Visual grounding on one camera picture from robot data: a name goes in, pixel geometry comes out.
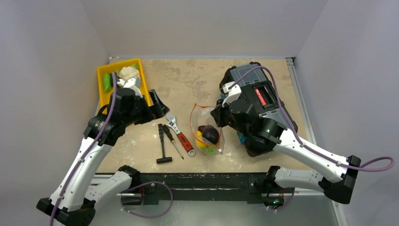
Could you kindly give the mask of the bright green cabbage toy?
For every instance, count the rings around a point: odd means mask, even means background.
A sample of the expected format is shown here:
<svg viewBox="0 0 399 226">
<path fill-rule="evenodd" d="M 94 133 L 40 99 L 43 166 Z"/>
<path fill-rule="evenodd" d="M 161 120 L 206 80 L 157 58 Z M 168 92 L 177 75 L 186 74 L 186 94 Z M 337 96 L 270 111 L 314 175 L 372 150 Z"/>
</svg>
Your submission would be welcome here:
<svg viewBox="0 0 399 226">
<path fill-rule="evenodd" d="M 215 146 L 206 146 L 204 149 L 204 153 L 207 155 L 213 155 L 213 154 L 218 154 L 219 150 Z"/>
</svg>

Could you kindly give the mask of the small dark red toy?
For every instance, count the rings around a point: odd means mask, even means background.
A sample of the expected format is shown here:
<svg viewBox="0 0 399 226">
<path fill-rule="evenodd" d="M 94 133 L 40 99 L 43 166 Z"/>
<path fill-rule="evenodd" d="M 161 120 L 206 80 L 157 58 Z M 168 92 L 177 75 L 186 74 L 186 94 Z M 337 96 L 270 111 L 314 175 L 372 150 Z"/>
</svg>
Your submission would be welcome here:
<svg viewBox="0 0 399 226">
<path fill-rule="evenodd" d="M 204 128 L 205 128 L 205 125 L 198 126 L 198 131 L 199 132 L 203 132 Z"/>
</svg>

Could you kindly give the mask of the yellow corn toy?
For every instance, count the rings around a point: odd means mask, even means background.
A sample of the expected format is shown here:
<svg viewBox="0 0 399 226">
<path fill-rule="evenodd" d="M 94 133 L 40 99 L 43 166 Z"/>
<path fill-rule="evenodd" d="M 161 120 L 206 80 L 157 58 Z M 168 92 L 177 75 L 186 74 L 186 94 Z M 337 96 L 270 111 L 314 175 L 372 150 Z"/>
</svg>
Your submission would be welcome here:
<svg viewBox="0 0 399 226">
<path fill-rule="evenodd" d="M 207 147 L 202 140 L 202 132 L 199 130 L 197 130 L 196 133 L 196 145 L 199 149 L 205 149 Z"/>
</svg>

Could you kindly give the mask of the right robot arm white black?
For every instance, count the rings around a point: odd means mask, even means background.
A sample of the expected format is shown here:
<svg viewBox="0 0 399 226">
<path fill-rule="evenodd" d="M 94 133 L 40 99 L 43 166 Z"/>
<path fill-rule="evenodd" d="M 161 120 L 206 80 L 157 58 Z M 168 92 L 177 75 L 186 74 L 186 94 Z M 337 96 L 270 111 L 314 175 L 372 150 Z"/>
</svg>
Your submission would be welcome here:
<svg viewBox="0 0 399 226">
<path fill-rule="evenodd" d="M 245 150 L 251 157 L 271 151 L 285 154 L 307 165 L 311 170 L 293 170 L 272 166 L 264 179 L 271 192 L 279 188 L 300 187 L 322 192 L 327 198 L 349 204 L 355 187 L 361 159 L 328 152 L 306 140 L 301 141 L 293 129 L 272 118 L 261 117 L 255 107 L 243 99 L 222 105 L 217 101 L 211 111 L 219 127 L 229 126 L 247 137 Z"/>
</svg>

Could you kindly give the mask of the clear zip top bag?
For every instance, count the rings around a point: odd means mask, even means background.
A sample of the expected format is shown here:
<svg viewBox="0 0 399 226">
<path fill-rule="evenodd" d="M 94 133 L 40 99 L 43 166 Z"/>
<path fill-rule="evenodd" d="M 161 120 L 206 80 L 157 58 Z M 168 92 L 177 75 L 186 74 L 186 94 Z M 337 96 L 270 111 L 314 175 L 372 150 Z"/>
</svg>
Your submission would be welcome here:
<svg viewBox="0 0 399 226">
<path fill-rule="evenodd" d="M 223 153 L 223 130 L 217 125 L 211 112 L 213 106 L 195 104 L 190 113 L 190 129 L 193 135 L 194 150 L 205 155 L 219 155 Z"/>
</svg>

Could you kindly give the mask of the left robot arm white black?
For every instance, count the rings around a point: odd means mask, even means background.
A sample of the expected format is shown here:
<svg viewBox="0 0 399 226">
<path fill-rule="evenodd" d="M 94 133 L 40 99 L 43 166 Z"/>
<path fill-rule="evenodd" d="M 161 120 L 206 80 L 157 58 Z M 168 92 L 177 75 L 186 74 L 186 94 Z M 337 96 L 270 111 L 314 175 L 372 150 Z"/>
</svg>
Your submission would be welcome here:
<svg viewBox="0 0 399 226">
<path fill-rule="evenodd" d="M 88 121 L 80 149 L 61 184 L 48 198 L 41 198 L 36 208 L 65 226 L 88 226 L 95 213 L 116 194 L 136 192 L 142 186 L 140 172 L 128 165 L 99 186 L 90 188 L 91 181 L 105 156 L 126 132 L 129 125 L 145 124 L 162 118 L 169 108 L 162 103 L 155 90 L 144 97 L 132 88 L 117 88 L 108 104 Z"/>
</svg>

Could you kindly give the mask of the yellow plastic tray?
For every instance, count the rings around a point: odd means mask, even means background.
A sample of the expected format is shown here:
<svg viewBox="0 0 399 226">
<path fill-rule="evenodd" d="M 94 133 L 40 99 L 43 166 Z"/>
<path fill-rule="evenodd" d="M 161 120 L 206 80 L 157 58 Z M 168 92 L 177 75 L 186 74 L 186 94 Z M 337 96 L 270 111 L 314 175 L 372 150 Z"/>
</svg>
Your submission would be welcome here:
<svg viewBox="0 0 399 226">
<path fill-rule="evenodd" d="M 108 92 L 104 92 L 104 83 L 103 83 L 104 74 L 105 73 L 111 74 L 112 72 L 116 72 L 117 69 L 120 70 L 123 67 L 131 66 L 134 64 L 136 64 L 138 66 L 138 71 L 140 72 L 140 78 L 141 78 L 140 91 L 143 94 L 148 106 L 152 105 L 149 90 L 147 88 L 146 77 L 145 77 L 144 71 L 143 71 L 142 61 L 139 58 L 133 58 L 133 59 L 124 60 L 124 61 L 111 60 L 108 65 L 103 65 L 103 66 L 98 67 L 97 79 L 98 79 L 99 106 L 100 107 L 105 104 L 108 104 L 110 102 L 110 96 L 112 95 L 112 90 L 110 90 Z"/>
</svg>

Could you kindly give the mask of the green pepper toy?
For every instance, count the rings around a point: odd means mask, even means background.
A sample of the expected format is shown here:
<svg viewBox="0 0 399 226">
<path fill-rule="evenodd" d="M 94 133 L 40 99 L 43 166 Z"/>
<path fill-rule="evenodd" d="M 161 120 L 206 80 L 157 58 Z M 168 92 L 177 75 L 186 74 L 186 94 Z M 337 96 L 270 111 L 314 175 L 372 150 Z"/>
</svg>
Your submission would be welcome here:
<svg viewBox="0 0 399 226">
<path fill-rule="evenodd" d="M 104 93 L 109 92 L 113 87 L 112 75 L 109 73 L 103 74 L 103 91 Z"/>
</svg>

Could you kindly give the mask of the purple eggplant toy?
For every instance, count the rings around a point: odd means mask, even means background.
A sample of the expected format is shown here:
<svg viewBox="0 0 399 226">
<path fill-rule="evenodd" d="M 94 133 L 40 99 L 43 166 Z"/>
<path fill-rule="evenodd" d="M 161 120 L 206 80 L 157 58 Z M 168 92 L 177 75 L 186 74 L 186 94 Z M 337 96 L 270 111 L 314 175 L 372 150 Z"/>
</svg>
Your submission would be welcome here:
<svg viewBox="0 0 399 226">
<path fill-rule="evenodd" d="M 219 141 L 219 132 L 214 126 L 207 125 L 202 132 L 202 137 L 211 144 L 216 145 Z"/>
</svg>

